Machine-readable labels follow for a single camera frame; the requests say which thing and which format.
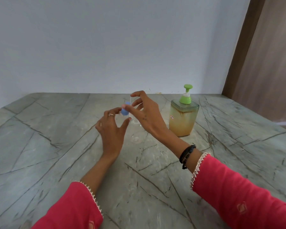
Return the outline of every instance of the lace trim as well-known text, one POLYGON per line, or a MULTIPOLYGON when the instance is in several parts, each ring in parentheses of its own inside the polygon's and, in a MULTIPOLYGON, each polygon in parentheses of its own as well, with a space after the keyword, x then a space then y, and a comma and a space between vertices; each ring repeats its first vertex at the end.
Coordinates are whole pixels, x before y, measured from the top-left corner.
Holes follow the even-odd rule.
POLYGON ((199 167, 200 167, 200 165, 201 165, 201 162, 203 161, 203 159, 204 159, 208 154, 210 154, 210 153, 207 153, 207 152, 203 153, 203 154, 201 155, 201 157, 199 158, 198 162, 197 162, 197 165, 196 165, 196 168, 195 168, 195 170, 194 170, 194 173, 193 173, 193 176, 192 176, 192 180, 191 180, 191 190, 193 190, 193 184, 194 184, 194 181, 195 181, 195 177, 196 177, 196 175, 198 174, 198 171, 199 171, 199 167))
POLYGON ((97 207, 98 207, 98 209, 99 209, 99 211, 100 211, 102 217, 104 218, 104 216, 103 216, 103 214, 102 214, 102 210, 100 209, 100 206, 98 205, 98 202, 96 201, 95 195, 93 194, 93 192, 91 191, 91 189, 89 188, 89 186, 87 186, 87 185, 86 185, 85 183, 83 183, 83 182, 80 182, 80 183, 83 184, 83 185, 89 190, 89 192, 91 193, 91 196, 92 196, 92 198, 93 198, 95 204, 97 205, 97 207))

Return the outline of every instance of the bracelet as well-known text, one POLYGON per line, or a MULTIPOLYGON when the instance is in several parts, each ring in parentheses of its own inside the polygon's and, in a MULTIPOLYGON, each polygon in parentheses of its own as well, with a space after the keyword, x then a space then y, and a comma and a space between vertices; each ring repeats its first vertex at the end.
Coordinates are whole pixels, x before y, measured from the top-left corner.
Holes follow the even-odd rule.
POLYGON ((182 164, 182 169, 187 169, 187 167, 185 166, 186 164, 186 160, 189 158, 190 154, 193 152, 193 150, 196 148, 196 145, 193 144, 189 147, 187 147, 183 153, 181 154, 180 158, 179 158, 179 162, 182 164))

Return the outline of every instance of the door frame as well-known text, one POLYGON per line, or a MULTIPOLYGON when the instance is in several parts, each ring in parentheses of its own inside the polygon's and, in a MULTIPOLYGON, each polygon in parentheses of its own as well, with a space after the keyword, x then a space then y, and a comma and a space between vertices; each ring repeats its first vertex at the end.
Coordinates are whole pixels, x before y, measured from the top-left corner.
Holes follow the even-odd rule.
POLYGON ((232 99, 265 0, 250 0, 222 95, 232 99))

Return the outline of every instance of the wooden door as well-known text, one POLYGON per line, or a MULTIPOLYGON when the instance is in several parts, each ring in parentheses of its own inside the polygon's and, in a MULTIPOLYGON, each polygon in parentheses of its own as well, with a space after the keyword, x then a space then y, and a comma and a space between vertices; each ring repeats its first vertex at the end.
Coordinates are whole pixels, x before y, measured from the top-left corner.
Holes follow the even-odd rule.
POLYGON ((286 0, 265 0, 231 98, 286 122, 286 0))

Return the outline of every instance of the left hand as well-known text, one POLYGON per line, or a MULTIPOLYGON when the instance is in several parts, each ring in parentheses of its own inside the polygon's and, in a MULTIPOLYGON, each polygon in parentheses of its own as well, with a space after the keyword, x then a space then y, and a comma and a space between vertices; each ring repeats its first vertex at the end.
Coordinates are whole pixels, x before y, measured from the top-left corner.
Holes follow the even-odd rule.
POLYGON ((103 140, 102 157, 115 160, 123 146, 124 136, 131 118, 124 120, 122 126, 118 128, 115 121, 115 115, 122 108, 114 108, 104 112, 104 116, 96 123, 95 128, 100 133, 103 140))

